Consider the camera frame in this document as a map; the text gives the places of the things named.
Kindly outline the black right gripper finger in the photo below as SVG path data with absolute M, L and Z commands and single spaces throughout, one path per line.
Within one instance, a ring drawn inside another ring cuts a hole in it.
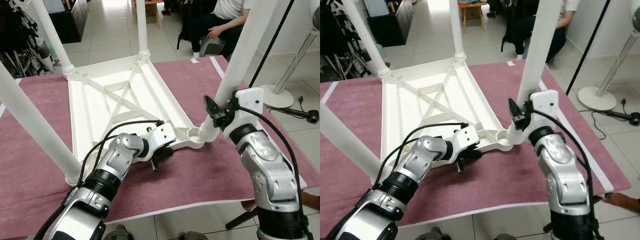
M 514 99 L 509 98 L 509 113 L 512 121 L 522 121 L 523 112 Z
M 215 101 L 208 95 L 203 97 L 203 101 L 205 103 L 205 110 L 208 116 L 210 118 L 217 118 L 217 115 L 220 113 L 220 108 L 217 103 L 215 103 Z

